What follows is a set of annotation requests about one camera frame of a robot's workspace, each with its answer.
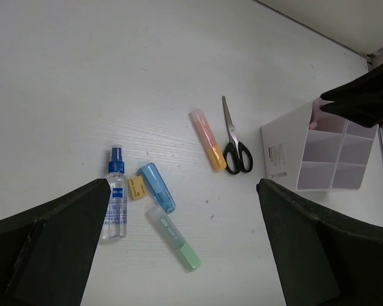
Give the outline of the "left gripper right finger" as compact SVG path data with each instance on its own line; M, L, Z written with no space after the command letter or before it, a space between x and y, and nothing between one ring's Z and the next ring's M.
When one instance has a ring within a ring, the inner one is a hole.
M287 305L383 305L383 227L270 179L257 193Z

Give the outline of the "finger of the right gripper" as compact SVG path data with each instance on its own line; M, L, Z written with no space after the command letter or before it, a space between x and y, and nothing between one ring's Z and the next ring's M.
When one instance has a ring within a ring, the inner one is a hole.
M383 64L345 85L320 95L320 111L364 128L383 128Z

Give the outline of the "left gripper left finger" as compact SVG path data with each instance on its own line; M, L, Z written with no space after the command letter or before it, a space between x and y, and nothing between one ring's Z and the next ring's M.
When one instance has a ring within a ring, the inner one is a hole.
M80 305L110 198L98 178L0 220L0 305Z

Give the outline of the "blue spray bottle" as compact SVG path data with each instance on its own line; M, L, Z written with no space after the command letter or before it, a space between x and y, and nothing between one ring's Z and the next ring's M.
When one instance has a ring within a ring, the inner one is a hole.
M110 186L110 198L101 237L104 240L124 238L128 221L127 178L120 145L111 147L106 179Z

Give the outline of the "yellow eraser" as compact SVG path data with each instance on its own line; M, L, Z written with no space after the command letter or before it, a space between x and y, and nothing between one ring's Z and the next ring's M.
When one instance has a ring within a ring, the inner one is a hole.
M142 176L136 176L128 179L128 191L130 198L133 201L147 196L146 185Z

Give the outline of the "green highlighter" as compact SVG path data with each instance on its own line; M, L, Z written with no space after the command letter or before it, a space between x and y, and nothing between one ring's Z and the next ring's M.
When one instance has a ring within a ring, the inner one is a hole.
M159 205L150 208L146 214L187 271L196 271L201 265L201 260L172 222L169 215Z

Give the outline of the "orange yellow-capped highlighter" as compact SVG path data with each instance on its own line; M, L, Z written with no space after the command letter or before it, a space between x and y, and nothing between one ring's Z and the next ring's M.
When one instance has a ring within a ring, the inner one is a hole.
M215 172L226 169L227 163L222 151L217 144L209 123L201 109L195 109L189 113L190 119L197 131L199 140L207 154L211 166Z

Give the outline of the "pink red pen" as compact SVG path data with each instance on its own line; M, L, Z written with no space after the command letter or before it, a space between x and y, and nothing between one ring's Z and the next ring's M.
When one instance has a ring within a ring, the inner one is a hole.
M331 101L325 101L321 98L317 98L313 101L313 103L312 103L312 114L311 114L310 123L308 126L309 130L316 129L319 122L321 122L322 120L324 120L330 116L329 113L323 112L321 110L322 106L328 105L330 103L331 103Z

